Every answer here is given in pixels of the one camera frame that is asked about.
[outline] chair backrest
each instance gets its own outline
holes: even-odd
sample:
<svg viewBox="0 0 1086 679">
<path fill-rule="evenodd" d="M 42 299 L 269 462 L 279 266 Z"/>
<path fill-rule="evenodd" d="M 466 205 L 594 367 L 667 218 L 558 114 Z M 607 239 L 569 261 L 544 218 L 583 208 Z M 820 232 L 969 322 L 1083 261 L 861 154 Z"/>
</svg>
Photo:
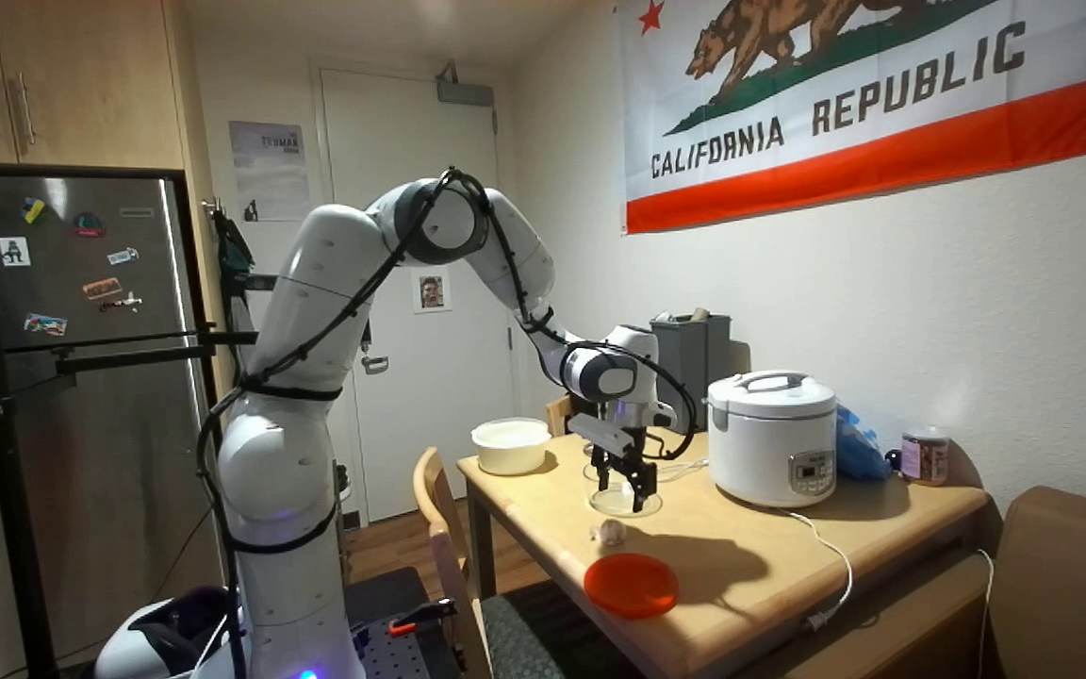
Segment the chair backrest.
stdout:
<svg viewBox="0 0 1086 679">
<path fill-rule="evenodd" d="M 569 435 L 569 418 L 573 418 L 573 399 L 569 396 L 558 396 L 544 407 L 544 422 L 548 422 L 548 435 L 549 438 L 563 438 Z"/>
<path fill-rule="evenodd" d="M 1086 674 L 1086 498 L 1032 485 L 1011 503 L 993 632 L 1008 674 Z"/>
<path fill-rule="evenodd" d="M 465 674 L 485 679 L 494 670 L 491 670 L 491 645 L 482 632 L 482 607 L 472 586 L 461 505 L 446 480 L 436 450 L 425 450 L 413 462 L 413 503 L 431 525 L 431 554 L 436 565 L 440 592 L 455 603 L 455 645 L 465 652 Z"/>
</svg>

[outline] white bowl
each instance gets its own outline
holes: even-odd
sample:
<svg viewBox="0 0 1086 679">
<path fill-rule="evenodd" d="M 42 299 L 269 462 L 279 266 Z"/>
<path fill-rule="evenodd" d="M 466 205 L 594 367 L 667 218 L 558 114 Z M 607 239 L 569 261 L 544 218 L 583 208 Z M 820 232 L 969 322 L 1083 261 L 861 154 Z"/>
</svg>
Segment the white bowl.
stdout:
<svg viewBox="0 0 1086 679">
<path fill-rule="evenodd" d="M 480 466 L 491 474 L 524 474 L 544 466 L 548 422 L 544 418 L 494 418 L 472 431 Z"/>
</svg>

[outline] california republic flag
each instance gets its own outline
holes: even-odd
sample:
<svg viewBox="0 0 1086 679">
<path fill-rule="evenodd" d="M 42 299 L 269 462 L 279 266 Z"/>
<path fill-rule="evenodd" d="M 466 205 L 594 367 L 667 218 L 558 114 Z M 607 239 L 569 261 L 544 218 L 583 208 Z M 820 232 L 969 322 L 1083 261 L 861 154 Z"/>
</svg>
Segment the california republic flag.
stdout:
<svg viewBox="0 0 1086 679">
<path fill-rule="evenodd" d="M 627 231 L 1086 154 L 1086 0 L 621 0 Z"/>
</svg>

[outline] refrigerator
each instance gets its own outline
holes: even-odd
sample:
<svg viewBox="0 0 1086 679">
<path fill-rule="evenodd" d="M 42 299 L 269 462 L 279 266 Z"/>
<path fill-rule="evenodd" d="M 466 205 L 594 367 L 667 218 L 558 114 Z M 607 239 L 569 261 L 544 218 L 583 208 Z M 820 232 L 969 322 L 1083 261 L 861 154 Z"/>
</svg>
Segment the refrigerator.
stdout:
<svg viewBox="0 0 1086 679">
<path fill-rule="evenodd" d="M 218 577 L 181 173 L 0 173 L 0 674 Z"/>
</svg>

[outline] cable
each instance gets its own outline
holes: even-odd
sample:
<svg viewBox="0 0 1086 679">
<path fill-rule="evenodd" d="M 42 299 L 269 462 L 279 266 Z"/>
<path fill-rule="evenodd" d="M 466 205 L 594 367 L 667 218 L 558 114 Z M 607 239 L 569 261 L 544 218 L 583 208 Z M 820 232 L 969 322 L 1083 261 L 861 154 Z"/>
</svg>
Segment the cable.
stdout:
<svg viewBox="0 0 1086 679">
<path fill-rule="evenodd" d="M 989 670 L 989 620 L 993 620 L 993 592 L 995 592 L 995 559 L 983 547 L 978 547 L 978 554 L 989 565 L 983 611 L 979 611 L 979 640 L 978 640 L 978 679 L 983 679 L 983 670 Z"/>
<path fill-rule="evenodd" d="M 833 554 L 846 562 L 846 592 L 838 594 L 838 603 L 808 616 L 808 626 L 810 626 L 810 628 L 820 628 L 820 626 L 848 603 L 848 594 L 851 594 L 851 559 L 848 559 L 848 550 L 841 550 L 838 542 L 830 542 L 825 537 L 817 537 L 817 528 L 810 525 L 810 516 L 803 516 L 803 514 L 789 514 L 789 516 L 800 519 L 800 525 L 808 525 L 810 539 L 815 539 L 817 547 L 833 550 Z"/>
<path fill-rule="evenodd" d="M 222 495 L 216 485 L 216 474 L 208 466 L 208 438 L 218 431 L 218 418 L 244 396 L 257 387 L 269 387 L 279 373 L 285 373 L 295 360 L 300 360 L 318 344 L 323 344 L 342 322 L 358 315 L 358 310 L 378 294 L 378 288 L 391 276 L 391 266 L 402 261 L 411 239 L 418 239 L 431 208 L 436 205 L 446 182 L 431 189 L 431 195 L 418 205 L 407 239 L 379 261 L 379 266 L 358 288 L 358 294 L 310 339 L 295 344 L 285 354 L 279 354 L 276 360 L 269 360 L 265 371 L 241 377 L 241 386 L 235 392 L 226 392 L 201 422 L 201 438 L 194 438 L 194 462 L 201 462 L 201 480 L 211 495 L 211 514 L 218 525 L 218 542 L 222 542 L 222 559 L 226 559 L 226 592 L 235 594 L 226 607 L 226 628 L 230 628 L 230 655 L 235 655 L 235 679 L 244 679 L 244 652 L 241 652 L 241 620 L 238 620 L 238 547 L 241 539 L 230 531 L 226 510 L 222 510 Z"/>
<path fill-rule="evenodd" d="M 181 559 L 191 550 L 191 539 L 194 539 L 194 531 L 203 528 L 208 516 L 211 516 L 211 505 L 194 516 L 194 525 L 191 525 L 191 528 L 183 531 L 183 539 L 178 542 L 178 550 L 172 550 L 172 559 L 168 559 L 168 565 L 167 565 L 167 573 L 162 573 L 162 579 L 158 579 L 162 592 L 168 587 Z"/>
<path fill-rule="evenodd" d="M 216 652 L 216 645 L 218 645 L 222 632 L 226 632 L 226 620 L 218 620 L 218 622 L 211 626 L 211 632 L 203 637 L 203 650 L 201 650 L 201 655 L 194 655 L 191 667 L 201 667 L 201 665 Z"/>
<path fill-rule="evenodd" d="M 455 166 L 447 166 L 446 177 L 461 182 L 461 189 L 472 192 L 466 200 L 476 205 L 476 212 L 482 212 L 482 213 L 491 218 L 494 239 L 499 239 L 501 255 L 504 255 L 504 270 L 509 270 L 509 277 L 512 277 L 512 299 L 518 299 L 521 328 L 524 328 L 524 330 L 548 330 L 549 339 L 563 339 L 554 328 L 548 328 L 549 310 L 544 310 L 544 315 L 530 315 L 530 310 L 526 310 L 526 291 L 524 291 L 521 270 L 518 270 L 518 254 L 512 254 L 512 246 L 509 246 L 509 239 L 504 239 L 504 226 L 501 226 L 501 218 L 499 218 L 485 189 L 480 183 L 480 177 L 472 177 L 472 173 L 465 173 L 465 171 L 455 171 Z M 582 352 L 582 345 L 629 354 L 633 360 L 647 367 L 661 381 L 667 381 L 667 386 L 682 396 L 682 407 L 688 411 L 686 438 L 682 438 L 672 452 L 661 455 L 661 460 L 678 460 L 678 455 L 688 450 L 695 435 L 699 435 L 699 426 L 695 426 L 699 404 L 695 404 L 688 387 L 686 387 L 682 381 L 673 381 L 673 377 L 672 377 L 661 360 L 652 360 L 647 354 L 633 354 L 633 352 L 627 352 L 627 345 L 611 345 L 611 344 L 594 344 L 594 339 L 569 344 L 558 360 L 567 360 L 567 358 L 569 358 L 573 352 Z"/>
</svg>

